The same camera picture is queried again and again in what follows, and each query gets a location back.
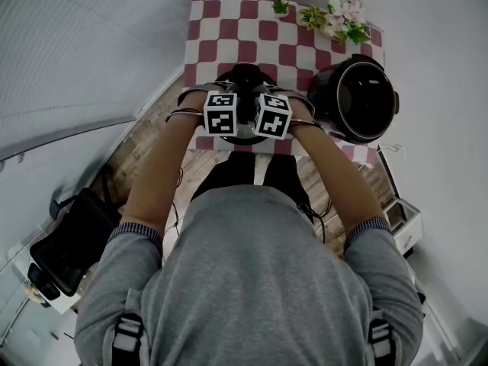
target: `red and white tablecloth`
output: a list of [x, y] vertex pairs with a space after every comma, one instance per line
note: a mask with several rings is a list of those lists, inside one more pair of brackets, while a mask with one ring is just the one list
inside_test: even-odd
[[[185, 51], [185, 87], [204, 84], [232, 69], [236, 63], [254, 63], [286, 89], [307, 93], [312, 77], [353, 53], [373, 57], [384, 66], [383, 31], [370, 25], [371, 40], [361, 45], [336, 43], [318, 30], [307, 30], [298, 11], [305, 8], [291, 2], [289, 15], [276, 18], [269, 0], [193, 0]], [[323, 124], [326, 131], [329, 125]], [[377, 143], [354, 145], [334, 139], [353, 162], [371, 167]], [[268, 139], [252, 146], [228, 143], [208, 137], [199, 127], [189, 149], [236, 150], [255, 153], [307, 156], [290, 136]]]

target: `black pot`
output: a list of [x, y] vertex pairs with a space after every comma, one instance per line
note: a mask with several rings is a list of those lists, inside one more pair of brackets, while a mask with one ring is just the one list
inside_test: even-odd
[[317, 116], [330, 119], [344, 135], [340, 138], [352, 143], [382, 136], [400, 106], [383, 67], [361, 54], [317, 73], [308, 98], [316, 106]]

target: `white cabinet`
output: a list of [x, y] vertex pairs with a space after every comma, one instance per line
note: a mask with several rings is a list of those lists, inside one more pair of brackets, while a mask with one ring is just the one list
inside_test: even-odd
[[422, 215], [416, 207], [397, 197], [384, 209], [384, 213], [396, 247], [403, 255], [422, 237]]

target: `green leaves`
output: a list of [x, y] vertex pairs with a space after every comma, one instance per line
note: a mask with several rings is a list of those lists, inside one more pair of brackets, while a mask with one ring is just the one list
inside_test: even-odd
[[359, 27], [352, 28], [347, 33], [346, 39], [347, 37], [351, 38], [352, 42], [354, 43], [363, 43], [370, 40], [370, 37], [366, 35], [364, 31]]
[[339, 39], [340, 43], [344, 43], [348, 39], [348, 33], [345, 31], [336, 31], [335, 36]]
[[323, 16], [320, 8], [314, 7], [313, 5], [310, 8], [300, 9], [298, 12], [302, 15], [300, 21], [307, 23], [309, 30], [320, 28], [326, 23], [326, 17]]
[[283, 0], [273, 1], [273, 11], [275, 12], [275, 14], [287, 14], [289, 6], [290, 3], [284, 2]]

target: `artificial flower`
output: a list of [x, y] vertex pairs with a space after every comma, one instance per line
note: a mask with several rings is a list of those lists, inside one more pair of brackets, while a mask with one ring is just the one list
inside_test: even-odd
[[335, 27], [341, 26], [344, 23], [344, 17], [342, 15], [335, 15], [335, 14], [326, 14], [327, 22]]
[[333, 26], [325, 26], [323, 28], [323, 31], [329, 36], [329, 37], [335, 37], [336, 36], [336, 29]]
[[358, 27], [366, 23], [366, 19], [361, 14], [353, 14], [351, 20]]
[[341, 1], [340, 0], [329, 0], [329, 4], [332, 7], [332, 13], [341, 9]]
[[341, 15], [348, 21], [352, 19], [352, 12], [348, 3], [342, 5]]

